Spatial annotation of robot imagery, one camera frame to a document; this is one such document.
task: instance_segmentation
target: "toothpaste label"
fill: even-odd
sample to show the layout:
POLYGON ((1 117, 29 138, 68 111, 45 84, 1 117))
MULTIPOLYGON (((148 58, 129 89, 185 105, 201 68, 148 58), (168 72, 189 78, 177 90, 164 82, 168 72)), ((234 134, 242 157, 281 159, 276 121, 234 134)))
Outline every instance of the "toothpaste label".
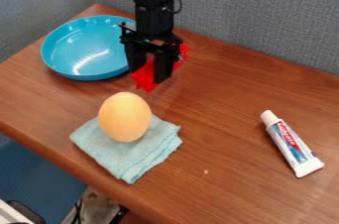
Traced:
POLYGON ((285 123, 280 120, 274 124, 270 125, 268 132, 270 134, 277 134, 282 142, 285 143, 288 150, 294 158, 294 160, 301 164, 308 161, 308 153, 304 146, 300 144, 300 139, 297 135, 292 132, 290 128, 285 125, 285 123))

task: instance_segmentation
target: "gray wall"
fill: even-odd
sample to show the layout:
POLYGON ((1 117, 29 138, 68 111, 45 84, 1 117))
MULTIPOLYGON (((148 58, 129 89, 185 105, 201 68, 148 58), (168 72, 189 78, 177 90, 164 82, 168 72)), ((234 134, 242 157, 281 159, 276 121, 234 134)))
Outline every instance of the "gray wall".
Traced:
MULTIPOLYGON (((339 74, 339 0, 182 1, 181 27, 339 74)), ((130 0, 96 2, 132 11, 130 0)))
POLYGON ((0 0, 0 62, 92 3, 93 0, 0 0))
MULTIPOLYGON (((339 74, 339 0, 182 1, 181 27, 339 74)), ((0 59, 92 3, 132 11, 130 0, 0 0, 0 59)))

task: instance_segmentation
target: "brown egg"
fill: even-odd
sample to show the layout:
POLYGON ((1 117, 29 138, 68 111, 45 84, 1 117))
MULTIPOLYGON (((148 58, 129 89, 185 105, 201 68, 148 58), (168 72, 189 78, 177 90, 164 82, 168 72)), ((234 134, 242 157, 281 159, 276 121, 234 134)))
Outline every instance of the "brown egg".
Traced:
POLYGON ((150 123, 150 109, 136 94, 120 92, 105 99, 98 109, 102 132, 118 142, 132 142, 145 133, 150 123))

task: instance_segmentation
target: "toothpaste tube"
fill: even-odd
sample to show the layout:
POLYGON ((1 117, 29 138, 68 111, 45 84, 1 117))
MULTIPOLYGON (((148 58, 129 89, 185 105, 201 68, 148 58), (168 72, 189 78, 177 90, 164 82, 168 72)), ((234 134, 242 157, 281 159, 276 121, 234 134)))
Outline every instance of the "toothpaste tube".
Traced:
POLYGON ((269 110, 260 114, 265 130, 284 155, 296 177, 302 177, 324 167, 324 163, 315 157, 296 133, 269 110))

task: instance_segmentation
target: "light blue towel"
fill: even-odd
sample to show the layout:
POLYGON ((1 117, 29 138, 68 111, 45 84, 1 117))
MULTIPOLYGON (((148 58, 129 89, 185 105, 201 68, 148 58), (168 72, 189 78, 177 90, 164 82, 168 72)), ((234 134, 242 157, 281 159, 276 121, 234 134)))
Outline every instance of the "light blue towel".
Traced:
POLYGON ((178 130, 178 126, 153 115, 144 136, 134 142, 118 143, 105 135, 93 118, 70 134, 70 139, 117 179, 134 183, 181 145, 178 130))

